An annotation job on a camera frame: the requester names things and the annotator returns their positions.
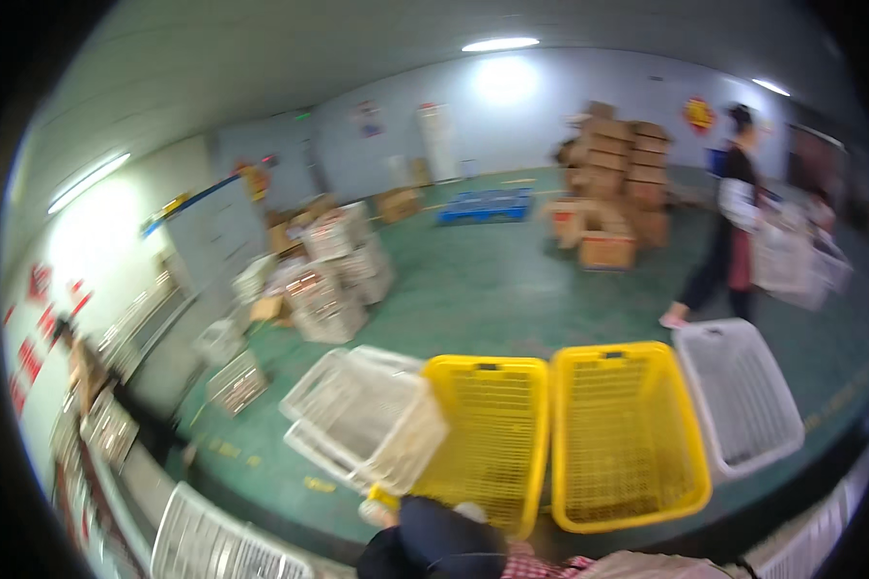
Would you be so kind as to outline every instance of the ceiling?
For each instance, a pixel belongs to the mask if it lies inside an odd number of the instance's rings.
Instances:
[[[315,105],[506,35],[772,79],[864,123],[834,44],[791,0],[121,0],[32,122],[4,256],[44,226],[60,187],[107,156]]]

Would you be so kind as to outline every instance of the green epoxy floor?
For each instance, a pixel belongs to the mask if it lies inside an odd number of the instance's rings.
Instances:
[[[502,183],[527,178],[535,181]],[[537,193],[528,221],[438,227],[436,211],[429,210],[380,226],[396,281],[348,347],[369,344],[418,358],[448,353],[549,358],[568,345],[670,342],[657,318],[706,250],[713,214],[674,210],[668,248],[638,254],[632,272],[598,273],[581,272],[575,252],[561,251],[547,238],[538,210],[554,197],[543,192],[563,189],[555,168],[428,187],[425,204],[442,204],[459,191],[509,187],[533,187]],[[755,308],[756,324],[805,419],[804,448],[750,478],[717,486],[707,508],[695,516],[582,536],[581,552],[600,556],[665,540],[740,509],[817,457],[855,417],[869,395],[869,245],[848,231],[839,235],[856,269],[844,295],[832,295],[816,313],[766,295]],[[721,296],[696,318],[728,316]],[[271,325],[252,326],[249,333],[250,349],[271,386],[229,420],[217,408],[199,411],[211,374],[201,378],[180,409],[182,431],[201,447],[197,467],[268,511],[339,538],[369,540],[375,530],[359,521],[361,498],[282,443],[290,422],[279,413],[279,401],[334,346],[305,343],[296,330]],[[532,540],[539,544],[549,525],[549,516],[542,515]]]

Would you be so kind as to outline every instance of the woman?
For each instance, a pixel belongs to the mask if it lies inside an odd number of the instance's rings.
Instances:
[[[734,315],[748,321],[751,318],[749,234],[757,230],[761,217],[756,206],[756,172],[750,156],[756,149],[758,131],[746,106],[737,105],[729,113],[735,131],[718,185],[720,212],[715,236],[705,262],[660,317],[660,325],[670,330],[686,325],[686,315],[702,307],[722,285],[729,288]]]
[[[742,579],[747,568],[722,569],[702,559],[618,551],[598,561],[570,557],[560,565],[538,559],[524,541],[506,539],[474,503],[452,510],[423,496],[404,496],[399,512],[376,500],[360,516],[382,527],[361,554],[358,579]]]
[[[138,438],[159,464],[164,465],[172,448],[182,451],[184,466],[189,466],[196,456],[196,447],[177,434],[175,428],[148,411],[126,389],[115,372],[108,370],[100,356],[83,340],[74,336],[70,322],[59,316],[55,323],[54,341],[64,345],[70,353],[70,386],[77,390],[81,417],[87,416],[93,402],[104,390],[110,388],[113,398],[139,425]]]

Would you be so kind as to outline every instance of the fluorescent light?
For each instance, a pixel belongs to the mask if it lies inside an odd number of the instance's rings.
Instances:
[[[113,160],[105,162],[99,168],[95,168],[91,174],[74,183],[68,191],[57,195],[55,200],[52,201],[52,204],[48,207],[48,214],[51,215],[52,213],[57,213],[65,208],[68,203],[76,199],[78,195],[87,191],[93,187],[93,185],[105,179],[110,175],[110,173],[122,166],[122,164],[128,160],[128,157],[129,153],[126,153],[125,155],[117,156]]]
[[[784,96],[784,97],[790,97],[790,96],[791,96],[789,93],[786,93],[785,91],[783,91],[782,89],[780,89],[779,87],[775,86],[775,85],[772,84],[772,83],[768,83],[768,82],[766,82],[766,81],[758,81],[758,80],[756,80],[756,79],[753,79],[753,82],[759,84],[759,85],[762,86],[762,87],[765,87],[765,88],[769,89],[770,91],[772,91],[772,92],[774,92],[774,93],[779,93],[780,95],[782,95],[782,96]]]
[[[522,46],[531,46],[537,44],[539,40],[536,38],[494,38],[492,40],[484,40],[467,44],[461,50],[463,52],[483,52],[485,50],[506,50],[508,48],[521,48]]]

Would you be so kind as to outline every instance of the yellow plastic basket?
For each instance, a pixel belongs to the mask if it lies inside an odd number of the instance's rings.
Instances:
[[[422,375],[450,431],[411,492],[474,502],[489,523],[525,539],[547,468],[547,363],[536,358],[438,356]],[[379,488],[370,498],[394,505]]]
[[[552,372],[552,509],[562,529],[661,523],[708,503],[699,423],[670,346],[568,347]]]

